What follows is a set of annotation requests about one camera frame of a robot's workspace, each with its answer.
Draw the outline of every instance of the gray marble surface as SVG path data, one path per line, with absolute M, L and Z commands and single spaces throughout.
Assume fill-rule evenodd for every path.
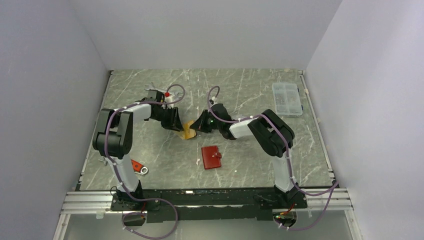
M 116 70 L 110 78 L 104 108 L 118 108 L 147 96 L 145 84 L 157 88 L 181 84 L 185 98 L 178 103 L 183 123 L 196 120 L 206 108 L 206 93 L 219 85 L 217 101 L 230 115 L 250 116 L 275 109 L 272 83 L 296 83 L 300 89 L 303 115 L 283 117 L 295 133 L 292 161 L 295 177 L 303 187 L 331 185 L 328 167 L 302 82 L 295 69 L 142 69 Z M 201 147 L 217 145 L 221 167 L 205 170 Z M 196 138 L 182 140 L 155 120 L 134 125 L 132 159 L 149 168 L 139 175 L 145 189 L 271 187 L 274 172 L 271 156 L 254 137 L 226 140 L 216 130 L 199 132 Z M 116 180 L 102 157 L 91 149 L 81 190 L 108 190 Z

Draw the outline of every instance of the wall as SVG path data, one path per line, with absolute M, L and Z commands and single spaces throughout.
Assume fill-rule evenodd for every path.
M 66 0 L 0 3 L 0 239 L 52 239 L 107 69 Z
M 305 69 L 342 0 L 71 0 L 110 69 Z
M 423 239 L 424 3 L 344 0 L 306 81 L 364 239 Z

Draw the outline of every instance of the clear plastic box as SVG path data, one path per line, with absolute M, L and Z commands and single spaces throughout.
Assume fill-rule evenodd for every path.
M 299 89 L 295 83 L 274 82 L 272 92 L 275 113 L 278 115 L 300 116 L 303 114 Z

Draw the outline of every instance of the red wallet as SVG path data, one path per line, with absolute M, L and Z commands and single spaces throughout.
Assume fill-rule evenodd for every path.
M 221 167 L 221 153 L 218 146 L 204 146 L 201 148 L 204 169 L 214 169 Z

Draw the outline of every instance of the silver wrench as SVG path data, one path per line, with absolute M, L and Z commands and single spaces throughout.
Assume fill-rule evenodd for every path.
M 166 89 L 155 87 L 155 85 L 153 85 L 153 82 L 152 83 L 149 83 L 149 84 L 146 84 L 145 86 L 146 86 L 146 88 L 144 90 L 146 90 L 146 91 L 149 91 L 149 90 L 158 90 L 161 93 L 166 93 L 167 92 Z M 180 94 L 183 94 L 182 91 L 168 91 L 168 93 L 171 94 L 171 95 L 174 95 L 174 96 L 178 96 L 178 97 L 180 96 Z

